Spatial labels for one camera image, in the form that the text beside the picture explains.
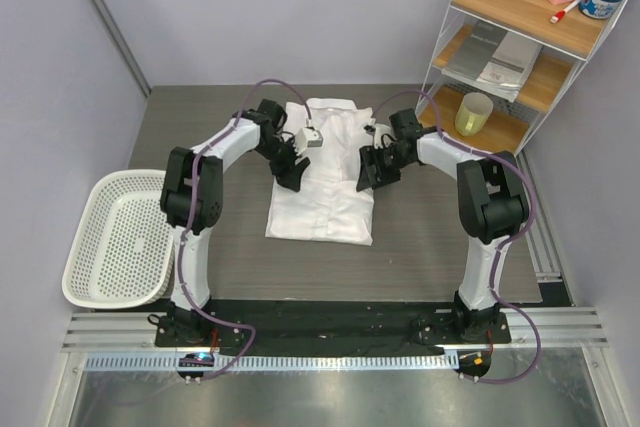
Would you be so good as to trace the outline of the white long sleeve shirt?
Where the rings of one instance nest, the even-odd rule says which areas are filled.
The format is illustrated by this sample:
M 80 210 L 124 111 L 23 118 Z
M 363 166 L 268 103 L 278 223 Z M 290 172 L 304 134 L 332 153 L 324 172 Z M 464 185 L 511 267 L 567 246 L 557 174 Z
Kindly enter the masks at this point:
M 372 110 L 348 99 L 310 98 L 308 105 L 323 145 L 304 153 L 310 165 L 298 192 L 273 185 L 265 236 L 369 246 L 374 195 L 356 185 L 359 149 L 371 143 L 364 127 Z

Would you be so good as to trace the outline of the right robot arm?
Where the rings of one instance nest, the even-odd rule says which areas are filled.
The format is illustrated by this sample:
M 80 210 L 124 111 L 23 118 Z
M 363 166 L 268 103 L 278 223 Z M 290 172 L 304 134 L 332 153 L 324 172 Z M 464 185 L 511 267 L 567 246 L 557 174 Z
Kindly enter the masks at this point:
M 459 221 L 469 244 L 463 280 L 454 294 L 451 327 L 472 342 L 498 322 L 499 285 L 509 244 L 529 221 L 530 207 L 522 173 L 508 152 L 475 150 L 424 127 L 411 109 L 375 120 L 363 128 L 371 138 L 359 149 L 356 189 L 378 189 L 401 180 L 401 170 L 428 165 L 456 181 Z

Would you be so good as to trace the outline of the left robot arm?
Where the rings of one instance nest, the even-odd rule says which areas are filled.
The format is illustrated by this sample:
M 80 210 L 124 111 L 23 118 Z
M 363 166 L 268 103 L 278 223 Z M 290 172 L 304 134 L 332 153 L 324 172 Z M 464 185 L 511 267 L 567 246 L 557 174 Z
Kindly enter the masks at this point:
M 149 322 L 157 327 L 159 347 L 200 346 L 218 326 L 247 330 L 249 325 L 224 321 L 207 313 L 211 294 L 208 253 L 213 227 L 223 210 L 225 171 L 244 154 L 255 151 L 269 162 L 277 184 L 301 190 L 310 160 L 296 138 L 283 139 L 285 109 L 264 99 L 255 110 L 237 114 L 225 128 L 192 148 L 174 148 L 167 162 L 160 197 L 161 211 L 172 228 L 175 280 L 167 313 Z

